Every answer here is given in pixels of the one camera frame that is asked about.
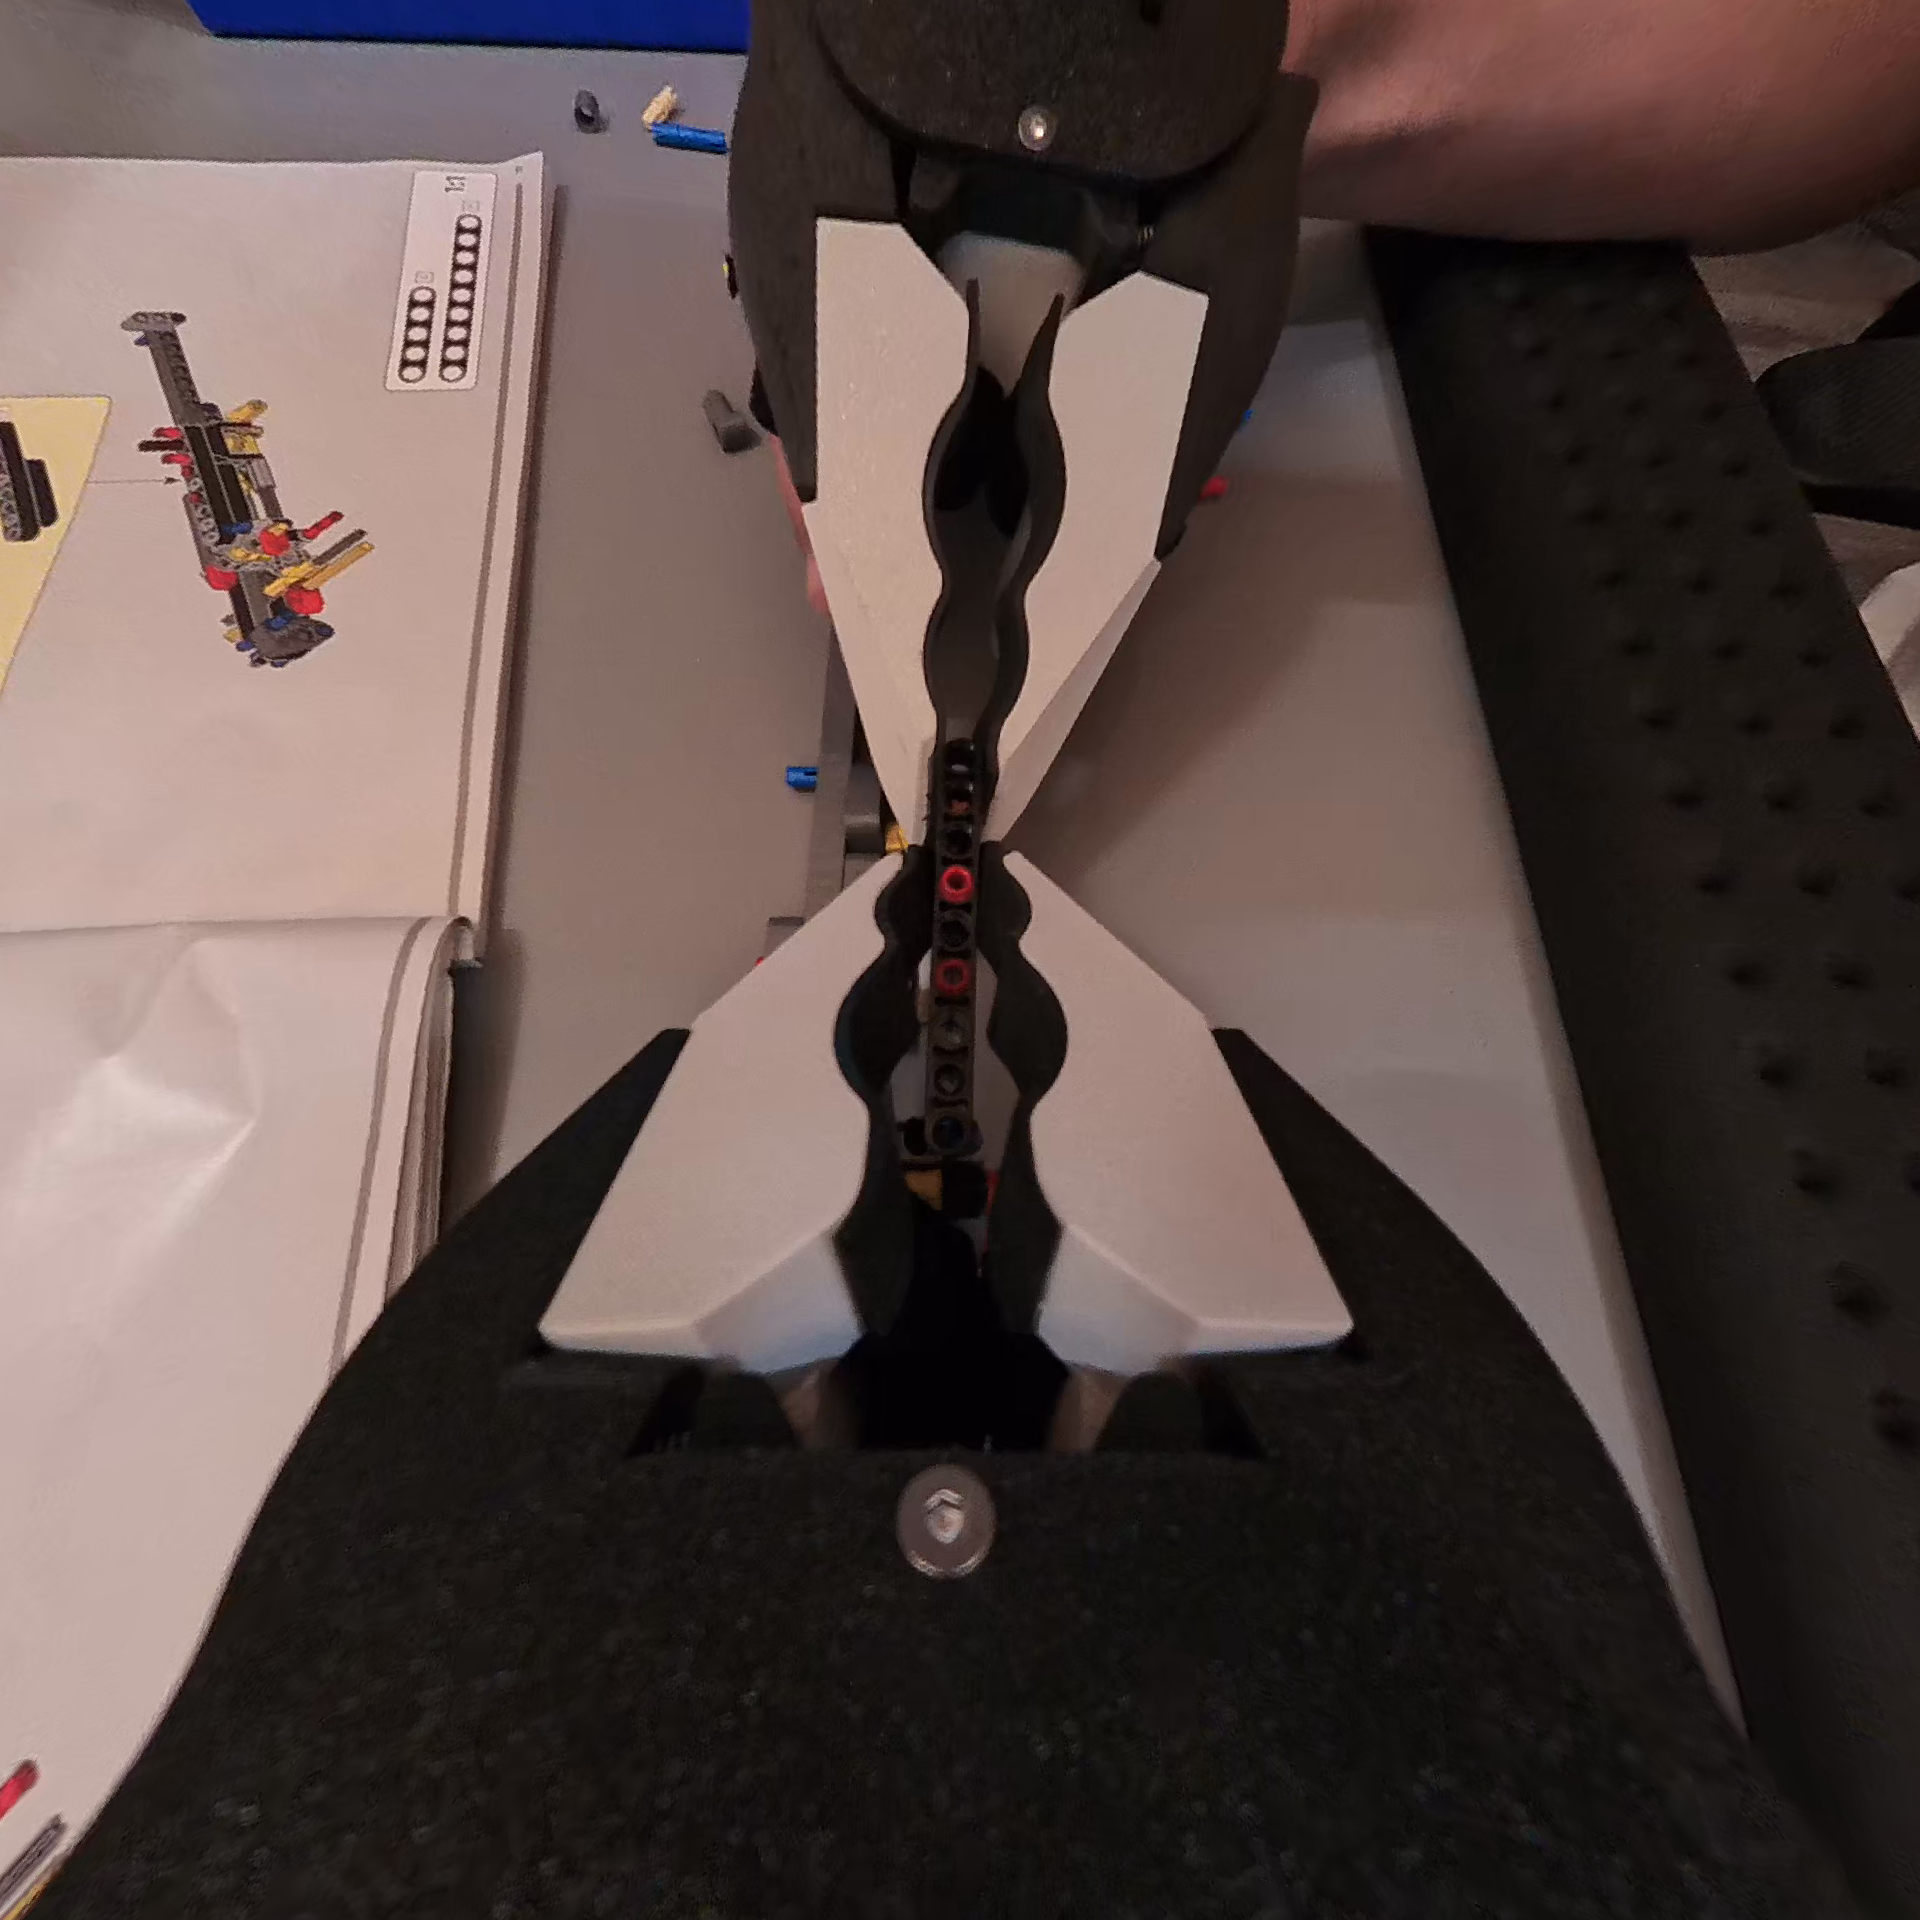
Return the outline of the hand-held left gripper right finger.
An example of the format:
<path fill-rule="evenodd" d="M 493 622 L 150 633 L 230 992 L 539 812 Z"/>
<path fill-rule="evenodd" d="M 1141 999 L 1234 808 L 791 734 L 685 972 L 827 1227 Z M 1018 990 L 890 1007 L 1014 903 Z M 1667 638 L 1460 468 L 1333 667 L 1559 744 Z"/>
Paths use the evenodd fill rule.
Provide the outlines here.
<path fill-rule="evenodd" d="M 1058 1360 L 1325 1349 L 1354 1315 L 1208 1021 L 1028 857 L 992 870 L 1003 1316 Z"/>

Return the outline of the person's right forearm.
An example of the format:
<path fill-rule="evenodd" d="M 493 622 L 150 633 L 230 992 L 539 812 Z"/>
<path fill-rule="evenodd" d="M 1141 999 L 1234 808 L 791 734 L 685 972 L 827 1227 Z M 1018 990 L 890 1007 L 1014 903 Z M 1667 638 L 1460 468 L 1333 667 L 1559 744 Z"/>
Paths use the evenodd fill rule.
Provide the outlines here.
<path fill-rule="evenodd" d="M 1916 1 L 1300 1 L 1285 65 L 1316 220 L 1711 256 L 1916 187 Z"/>

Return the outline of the black beam with red pins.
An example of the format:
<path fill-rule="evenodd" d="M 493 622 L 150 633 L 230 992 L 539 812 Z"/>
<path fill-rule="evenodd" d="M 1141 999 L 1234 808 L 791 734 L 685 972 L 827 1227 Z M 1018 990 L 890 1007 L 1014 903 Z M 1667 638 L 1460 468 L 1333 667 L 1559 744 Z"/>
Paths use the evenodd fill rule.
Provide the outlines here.
<path fill-rule="evenodd" d="M 928 1012 L 924 1071 L 924 1137 L 936 1161 L 973 1161 L 976 1121 L 976 990 L 978 990 L 978 857 L 988 825 L 990 782 L 971 736 L 936 747 L 928 791 Z"/>

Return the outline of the blue plastic bin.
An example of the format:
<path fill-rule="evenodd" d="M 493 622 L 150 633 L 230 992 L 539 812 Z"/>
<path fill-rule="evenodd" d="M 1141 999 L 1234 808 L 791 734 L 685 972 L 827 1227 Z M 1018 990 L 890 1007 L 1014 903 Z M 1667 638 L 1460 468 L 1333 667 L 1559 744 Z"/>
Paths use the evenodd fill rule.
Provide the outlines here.
<path fill-rule="evenodd" d="M 749 1 L 192 1 L 229 39 L 739 54 Z"/>

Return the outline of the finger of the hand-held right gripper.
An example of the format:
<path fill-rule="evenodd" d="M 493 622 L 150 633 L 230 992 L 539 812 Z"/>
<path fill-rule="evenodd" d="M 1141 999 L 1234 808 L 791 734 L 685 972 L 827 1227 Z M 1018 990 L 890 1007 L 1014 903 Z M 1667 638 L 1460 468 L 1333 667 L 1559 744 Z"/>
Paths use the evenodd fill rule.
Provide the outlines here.
<path fill-rule="evenodd" d="M 930 476 L 976 372 L 976 287 L 956 287 L 899 224 L 816 222 L 812 556 L 870 761 L 922 833 L 936 710 L 928 629 L 944 565 Z"/>
<path fill-rule="evenodd" d="M 998 728 L 990 836 L 1036 797 L 1160 572 L 1156 545 L 1208 302 L 1135 271 L 1055 336 L 1048 417 L 1062 507 L 1024 588 L 1027 669 Z"/>

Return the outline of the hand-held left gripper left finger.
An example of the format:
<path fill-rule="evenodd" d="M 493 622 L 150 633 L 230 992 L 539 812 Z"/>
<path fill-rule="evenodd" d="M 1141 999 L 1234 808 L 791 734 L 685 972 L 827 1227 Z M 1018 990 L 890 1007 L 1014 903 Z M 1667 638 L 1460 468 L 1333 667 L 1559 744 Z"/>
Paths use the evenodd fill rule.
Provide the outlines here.
<path fill-rule="evenodd" d="M 568 1353 L 762 1376 L 894 1328 L 915 1200 L 894 1078 L 915 1046 L 917 863 L 886 854 L 696 1016 L 539 1323 Z"/>

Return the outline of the building instruction booklet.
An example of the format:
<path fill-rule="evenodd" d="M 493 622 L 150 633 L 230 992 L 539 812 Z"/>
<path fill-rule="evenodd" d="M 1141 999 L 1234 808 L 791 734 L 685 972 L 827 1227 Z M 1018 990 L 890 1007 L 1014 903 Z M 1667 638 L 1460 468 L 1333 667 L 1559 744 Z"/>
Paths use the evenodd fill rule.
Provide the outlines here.
<path fill-rule="evenodd" d="M 5 1915 L 442 1223 L 539 153 L 5 160 Z"/>

